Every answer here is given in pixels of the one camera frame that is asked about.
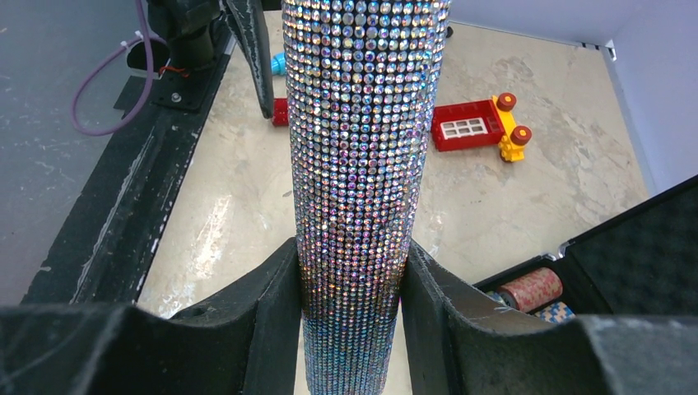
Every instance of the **rhinestone-covered tumbler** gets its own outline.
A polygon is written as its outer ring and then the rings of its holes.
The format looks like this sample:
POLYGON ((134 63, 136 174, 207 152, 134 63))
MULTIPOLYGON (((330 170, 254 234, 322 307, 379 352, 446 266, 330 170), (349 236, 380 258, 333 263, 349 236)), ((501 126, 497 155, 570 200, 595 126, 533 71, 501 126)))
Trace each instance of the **rhinestone-covered tumbler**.
POLYGON ((313 395, 383 390, 449 4, 284 0, 313 395))

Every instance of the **beige tabletop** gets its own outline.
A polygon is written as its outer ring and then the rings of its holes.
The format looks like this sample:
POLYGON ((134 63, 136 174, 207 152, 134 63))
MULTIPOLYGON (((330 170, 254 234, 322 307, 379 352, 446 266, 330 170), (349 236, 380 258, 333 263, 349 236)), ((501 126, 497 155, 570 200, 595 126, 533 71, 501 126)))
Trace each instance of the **beige tabletop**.
MULTIPOLYGON (((267 13, 272 53, 281 14, 267 13)), ((448 270, 475 282, 557 247, 647 198, 602 55, 454 25, 438 105, 510 91, 533 130, 526 159, 495 146, 427 156, 413 232, 448 270)), ((276 77, 277 97, 285 96, 276 77)), ((258 266, 295 233, 287 128, 262 118, 236 49, 138 304, 162 317, 258 266)), ((307 393, 299 349, 296 393, 307 393)), ((386 394, 410 393, 402 323, 386 394)))

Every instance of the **cable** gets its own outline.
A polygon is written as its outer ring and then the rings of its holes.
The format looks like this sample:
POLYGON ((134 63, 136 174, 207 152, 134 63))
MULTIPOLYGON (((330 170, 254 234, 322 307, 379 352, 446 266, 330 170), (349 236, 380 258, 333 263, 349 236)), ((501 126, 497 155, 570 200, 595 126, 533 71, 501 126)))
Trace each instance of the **cable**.
POLYGON ((141 0, 136 0, 136 11, 138 14, 138 22, 140 23, 141 26, 141 32, 142 36, 138 36, 135 39, 132 39, 128 42, 123 42, 121 43, 122 47, 114 51, 110 56, 108 56, 102 63, 100 63, 97 68, 93 72, 91 72, 85 80, 80 84, 80 87, 77 88, 77 92, 75 92, 75 95, 72 98, 72 103, 71 103, 71 120, 72 120, 72 126, 80 133, 84 133, 88 136, 106 136, 108 134, 112 134, 116 131, 118 131, 120 128, 123 128, 131 122, 136 115, 141 111, 143 106, 146 104, 146 101, 148 100, 148 96, 151 94, 152 90, 152 85, 153 85, 153 80, 155 79, 155 76, 153 75, 154 71, 154 61, 153 61, 153 51, 152 51, 152 45, 151 45, 151 37, 150 33, 148 31, 148 24, 146 22, 146 13, 143 11, 143 5, 141 3, 141 0), (108 64, 112 63, 116 58, 119 57, 122 53, 126 51, 127 48, 130 46, 136 44, 139 41, 143 41, 143 43, 146 46, 146 85, 143 87, 143 92, 141 93, 141 97, 138 98, 138 102, 136 105, 133 106, 133 109, 124 117, 121 122, 117 123, 111 128, 107 128, 104 130, 90 130, 85 128, 84 126, 80 125, 80 121, 77 120, 77 101, 80 99, 80 95, 82 95, 82 92, 87 88, 87 86, 92 82, 92 80, 99 74, 102 69, 104 69, 108 64))

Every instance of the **toy wheel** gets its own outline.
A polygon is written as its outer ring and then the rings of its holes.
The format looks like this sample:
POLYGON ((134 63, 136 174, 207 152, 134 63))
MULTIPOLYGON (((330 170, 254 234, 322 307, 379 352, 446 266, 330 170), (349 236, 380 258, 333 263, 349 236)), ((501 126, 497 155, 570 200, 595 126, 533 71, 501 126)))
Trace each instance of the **toy wheel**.
POLYGON ((497 108, 501 111, 509 112, 516 106, 516 96, 513 93, 505 92, 497 98, 497 108))
POLYGON ((533 133, 531 129, 526 126, 517 126, 511 131, 511 142, 519 146, 525 146, 527 142, 531 141, 533 133))

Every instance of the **cyan plastic object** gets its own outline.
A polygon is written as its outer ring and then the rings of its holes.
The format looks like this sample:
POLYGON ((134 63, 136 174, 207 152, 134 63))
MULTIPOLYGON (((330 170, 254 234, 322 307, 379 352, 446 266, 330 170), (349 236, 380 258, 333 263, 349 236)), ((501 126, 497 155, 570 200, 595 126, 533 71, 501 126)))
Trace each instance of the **cyan plastic object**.
POLYGON ((283 53, 277 53, 272 58, 272 74, 275 76, 286 75, 286 58, 283 53))

